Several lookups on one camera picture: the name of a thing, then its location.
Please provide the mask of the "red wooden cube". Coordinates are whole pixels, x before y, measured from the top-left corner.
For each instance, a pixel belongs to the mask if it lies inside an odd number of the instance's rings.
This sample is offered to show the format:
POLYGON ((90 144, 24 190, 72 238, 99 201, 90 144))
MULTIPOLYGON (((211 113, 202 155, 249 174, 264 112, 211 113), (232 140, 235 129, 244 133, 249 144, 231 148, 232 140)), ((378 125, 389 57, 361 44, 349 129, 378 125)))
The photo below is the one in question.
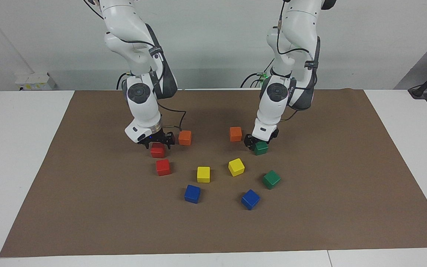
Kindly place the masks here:
POLYGON ((166 146, 163 143, 153 142, 150 153, 153 158, 165 158, 166 146))
POLYGON ((171 163, 168 159, 160 159, 156 161, 156 172, 158 176, 171 174, 171 163))

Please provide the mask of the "blue wooden cube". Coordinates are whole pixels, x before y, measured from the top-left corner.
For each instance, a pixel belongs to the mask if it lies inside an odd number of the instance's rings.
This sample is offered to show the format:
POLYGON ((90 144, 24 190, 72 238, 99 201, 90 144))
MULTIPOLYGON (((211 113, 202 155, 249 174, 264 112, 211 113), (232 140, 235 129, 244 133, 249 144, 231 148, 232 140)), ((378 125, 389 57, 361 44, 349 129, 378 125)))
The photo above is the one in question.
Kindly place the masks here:
POLYGON ((197 204, 200 200, 200 196, 201 188, 189 184, 185 189, 185 194, 183 197, 185 201, 197 204))
POLYGON ((243 194, 241 203, 247 210, 251 211, 259 203, 261 197, 252 189, 243 194))

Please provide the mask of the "brown table mat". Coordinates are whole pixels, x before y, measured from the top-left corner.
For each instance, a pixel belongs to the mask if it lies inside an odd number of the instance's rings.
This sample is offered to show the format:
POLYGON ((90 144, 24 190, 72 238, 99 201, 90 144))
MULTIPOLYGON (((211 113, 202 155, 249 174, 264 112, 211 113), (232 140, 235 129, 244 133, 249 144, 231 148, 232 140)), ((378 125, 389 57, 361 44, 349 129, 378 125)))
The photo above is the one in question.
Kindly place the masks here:
POLYGON ((74 93, 1 257, 427 247, 427 199, 366 94, 317 90, 256 156, 229 129, 251 132, 258 91, 179 91, 190 146, 166 152, 171 174, 124 129, 122 93, 74 93), (240 158, 244 173, 228 163, 240 158), (197 182, 198 166, 211 181, 197 182), (263 176, 276 171, 268 189, 263 176), (197 204, 184 200, 201 188, 197 204), (259 203, 241 203, 254 190, 259 203))

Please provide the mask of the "white power box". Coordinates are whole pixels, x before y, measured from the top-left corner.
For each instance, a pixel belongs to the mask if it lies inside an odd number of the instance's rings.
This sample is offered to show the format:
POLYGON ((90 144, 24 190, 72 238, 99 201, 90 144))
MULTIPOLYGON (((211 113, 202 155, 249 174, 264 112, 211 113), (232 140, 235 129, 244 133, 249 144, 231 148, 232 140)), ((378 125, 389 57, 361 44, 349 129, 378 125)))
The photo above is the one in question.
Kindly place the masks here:
POLYGON ((18 75, 15 85, 21 90, 55 90, 56 83, 47 72, 18 75))

